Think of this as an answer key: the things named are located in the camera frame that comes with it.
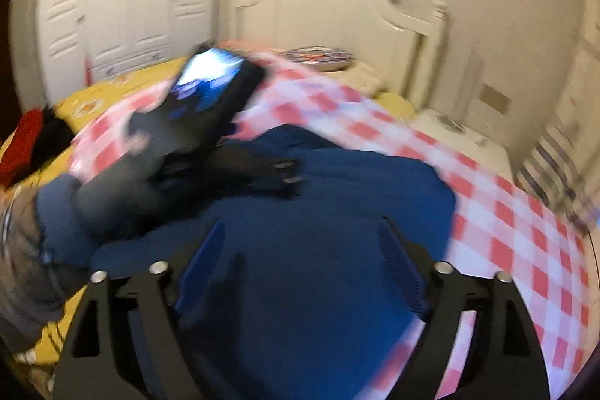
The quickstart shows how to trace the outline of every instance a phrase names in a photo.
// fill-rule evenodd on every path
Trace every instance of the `metal screw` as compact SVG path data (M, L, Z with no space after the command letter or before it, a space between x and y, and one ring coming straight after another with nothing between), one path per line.
M169 269L169 263L166 261L156 261L148 267L148 271L152 274L161 274Z
M291 177L283 179L283 183L287 183L288 185L291 185L293 183L300 183L301 181L304 181L304 177Z
M437 273L450 274L454 271L454 267L448 261L436 261L433 265Z
M106 280L106 271L104 270L98 270L98 271L94 271L94 273L92 273L92 276L89 277L89 280L92 283L100 283L103 282L104 280Z
M290 166L293 166L295 163L291 160L286 160L286 161L282 161L280 163L275 163L273 164L273 166L277 169L283 169L283 168L289 168Z
M506 271L498 271L498 273L496 273L496 278L499 279L503 283L511 283L512 282L512 276L510 275L510 273L507 273Z

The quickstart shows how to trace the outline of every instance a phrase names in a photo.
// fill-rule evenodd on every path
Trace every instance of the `smartphone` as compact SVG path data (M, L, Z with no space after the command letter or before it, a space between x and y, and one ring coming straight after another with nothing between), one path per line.
M242 57L220 48L197 52L182 69L170 93L177 100L191 102L182 106L185 109L194 112L205 111L220 99L239 73L243 62Z

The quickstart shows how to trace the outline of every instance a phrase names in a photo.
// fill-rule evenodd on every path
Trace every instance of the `blue jacket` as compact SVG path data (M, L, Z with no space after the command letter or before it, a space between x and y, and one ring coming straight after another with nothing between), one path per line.
M73 209L56 208L73 191L70 177L61 177L38 197L44 228L57 229L49 245L68 253L59 235L80 234L74 261L128 276L168 261L183 244L200 244L219 219L223 249L207 288L179 320L193 368L224 400L351 399L413 317L383 266L382 217L441 259L455 196L421 161L344 150L297 127L248 144L298 159L306 178L300 195L228 196L189 219L95 249Z

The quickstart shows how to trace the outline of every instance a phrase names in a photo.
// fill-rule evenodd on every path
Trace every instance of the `person's arm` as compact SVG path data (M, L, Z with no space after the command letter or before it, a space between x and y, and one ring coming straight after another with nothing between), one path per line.
M45 225L55 228L56 223L69 221L68 205L65 205L68 194L56 189L63 187L65 180L72 182L72 178L62 175L40 189L24 187L14 196L2 189L0 335L13 353L34 347L44 326L62 318L65 302L89 277L85 264L53 261L43 230ZM41 213L40 198L53 201L53 205L47 205ZM85 241L86 236L78 232L70 240L71 243ZM83 258L88 253L82 253L83 249L80 246L71 252L80 253Z

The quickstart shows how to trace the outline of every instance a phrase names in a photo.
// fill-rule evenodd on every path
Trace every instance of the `striped fabric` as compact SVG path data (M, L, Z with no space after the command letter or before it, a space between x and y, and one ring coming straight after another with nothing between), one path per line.
M600 210L593 197L598 185L577 171L574 146L560 121L549 124L535 148L517 171L517 186L539 198L550 210L564 215L581 229L595 225Z

